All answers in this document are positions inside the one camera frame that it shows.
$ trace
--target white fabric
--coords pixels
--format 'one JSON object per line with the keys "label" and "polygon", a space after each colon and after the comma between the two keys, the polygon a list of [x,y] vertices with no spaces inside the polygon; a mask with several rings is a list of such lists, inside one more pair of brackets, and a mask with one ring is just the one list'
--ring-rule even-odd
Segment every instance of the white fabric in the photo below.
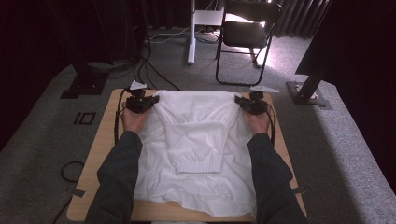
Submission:
{"label": "white fabric", "polygon": [[213,217],[255,211],[248,141],[251,133],[234,94],[159,91],[140,138],[134,197],[174,201]]}

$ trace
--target person's right arm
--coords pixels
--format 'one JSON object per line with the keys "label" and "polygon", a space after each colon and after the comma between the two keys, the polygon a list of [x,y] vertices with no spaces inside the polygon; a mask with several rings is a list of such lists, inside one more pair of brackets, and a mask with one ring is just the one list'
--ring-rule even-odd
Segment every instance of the person's right arm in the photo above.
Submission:
{"label": "person's right arm", "polygon": [[256,191],[257,223],[308,223],[289,184],[292,172],[275,152],[267,134],[268,116],[245,115],[253,134],[247,147]]}

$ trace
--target wooden table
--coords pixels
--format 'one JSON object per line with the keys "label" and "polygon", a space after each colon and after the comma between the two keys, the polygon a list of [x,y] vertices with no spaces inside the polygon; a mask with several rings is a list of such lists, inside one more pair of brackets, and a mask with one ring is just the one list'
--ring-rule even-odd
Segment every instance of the wooden table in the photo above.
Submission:
{"label": "wooden table", "polygon": [[[77,189],[85,191],[83,197],[73,196],[73,199],[67,210],[67,217],[73,221],[83,221],[87,215],[88,209],[92,203],[93,197],[99,188],[99,182],[96,172],[105,160],[105,157],[114,146],[114,118],[117,110],[118,100],[121,90],[114,90],[107,104],[105,114],[103,115],[98,132],[92,144],[90,154],[85,162],[84,169],[78,181]],[[153,94],[155,91],[147,91],[147,95]],[[123,101],[128,97],[129,93],[124,94]],[[265,94],[264,100],[272,105],[270,95]],[[282,157],[289,168],[292,170],[289,153],[283,140],[282,132],[276,121],[276,152]],[[296,188],[297,180],[293,178],[290,181],[292,188]],[[297,195],[297,200],[305,212],[303,199],[301,195]],[[177,203],[151,203],[147,201],[134,201],[134,211],[132,213],[133,221],[254,221],[251,215],[241,217],[211,217],[207,213],[184,209]]]}

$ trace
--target ribbed hem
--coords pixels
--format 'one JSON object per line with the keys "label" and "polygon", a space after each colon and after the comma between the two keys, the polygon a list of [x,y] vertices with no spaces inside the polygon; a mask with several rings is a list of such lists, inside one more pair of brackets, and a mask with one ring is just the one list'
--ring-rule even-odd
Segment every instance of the ribbed hem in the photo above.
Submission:
{"label": "ribbed hem", "polygon": [[219,162],[182,162],[175,165],[177,173],[207,174],[221,173],[221,161]]}

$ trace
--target sleeve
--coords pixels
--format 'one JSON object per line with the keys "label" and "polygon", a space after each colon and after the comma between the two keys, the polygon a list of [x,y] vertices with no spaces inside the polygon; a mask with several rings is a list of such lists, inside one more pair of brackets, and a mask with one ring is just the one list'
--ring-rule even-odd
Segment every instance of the sleeve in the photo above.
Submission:
{"label": "sleeve", "polygon": [[274,151],[268,134],[257,133],[247,147],[256,190],[257,223],[308,223],[289,184],[292,172]]}
{"label": "sleeve", "polygon": [[85,223],[131,223],[141,149],[136,133],[122,134],[97,172],[100,186]]}

